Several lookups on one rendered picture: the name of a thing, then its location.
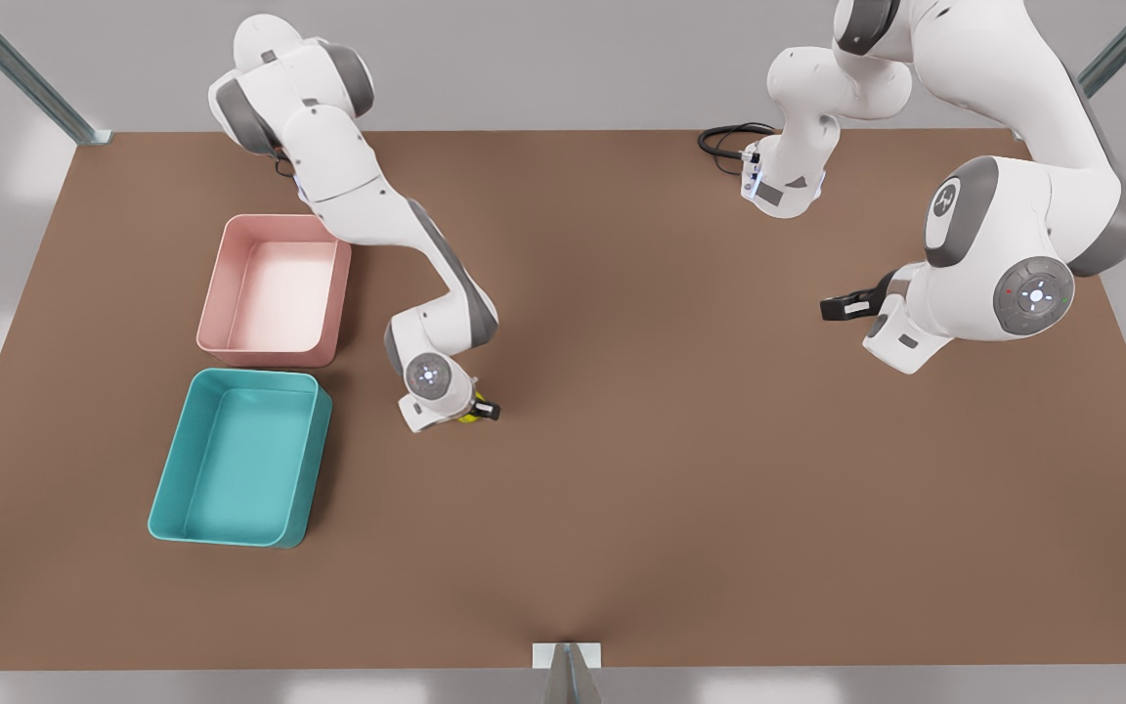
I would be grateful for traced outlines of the pink rectangular tray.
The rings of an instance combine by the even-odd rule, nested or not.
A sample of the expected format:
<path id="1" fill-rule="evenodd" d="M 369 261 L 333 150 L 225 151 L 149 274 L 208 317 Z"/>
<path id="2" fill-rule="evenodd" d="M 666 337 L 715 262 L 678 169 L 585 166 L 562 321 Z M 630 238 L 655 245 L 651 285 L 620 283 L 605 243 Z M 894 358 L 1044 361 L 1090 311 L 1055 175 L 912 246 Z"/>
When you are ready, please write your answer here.
<path id="1" fill-rule="evenodd" d="M 231 367 L 318 369 L 336 358 L 352 246 L 314 215 L 229 219 L 197 347 Z"/>

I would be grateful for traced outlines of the teal rectangular tray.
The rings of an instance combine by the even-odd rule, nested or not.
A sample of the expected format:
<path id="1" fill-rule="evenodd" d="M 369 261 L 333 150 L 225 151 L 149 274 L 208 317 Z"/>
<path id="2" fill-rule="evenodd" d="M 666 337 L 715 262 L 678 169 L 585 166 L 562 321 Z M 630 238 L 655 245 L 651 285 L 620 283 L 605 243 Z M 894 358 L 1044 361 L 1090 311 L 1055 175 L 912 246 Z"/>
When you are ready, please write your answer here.
<path id="1" fill-rule="evenodd" d="M 331 412 L 329 393 L 311 374 L 202 369 L 157 485 L 148 518 L 152 537 L 298 547 Z"/>

